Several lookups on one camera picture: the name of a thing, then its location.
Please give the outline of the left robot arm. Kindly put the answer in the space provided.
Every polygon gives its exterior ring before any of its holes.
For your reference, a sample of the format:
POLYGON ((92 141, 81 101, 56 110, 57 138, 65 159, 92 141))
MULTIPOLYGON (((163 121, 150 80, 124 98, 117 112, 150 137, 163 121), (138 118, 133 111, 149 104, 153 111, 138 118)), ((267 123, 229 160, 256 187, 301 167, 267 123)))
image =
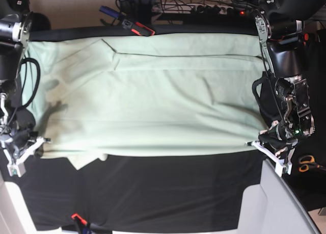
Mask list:
POLYGON ((290 174, 292 156, 298 143, 315 131, 310 109, 308 69, 305 50, 305 21, 325 0, 244 0, 253 8, 265 74, 254 81, 252 91, 267 82, 278 113, 264 106, 260 111, 272 120, 258 139, 249 143, 275 163, 278 176, 290 174))

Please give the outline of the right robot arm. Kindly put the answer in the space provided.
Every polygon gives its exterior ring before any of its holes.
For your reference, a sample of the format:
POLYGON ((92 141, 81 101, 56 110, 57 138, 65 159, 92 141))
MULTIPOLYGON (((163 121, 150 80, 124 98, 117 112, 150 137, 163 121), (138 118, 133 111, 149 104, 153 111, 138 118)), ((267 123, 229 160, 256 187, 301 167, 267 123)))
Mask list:
POLYGON ((49 138, 39 135, 34 125, 21 125, 17 112, 26 110, 34 100, 40 84, 41 70, 38 61, 25 57, 33 22, 29 0, 1 0, 1 150, 5 154, 10 176, 22 177, 25 161, 36 155, 49 138), (36 82, 26 103, 12 106, 17 91, 17 78, 23 65, 36 67, 36 82))

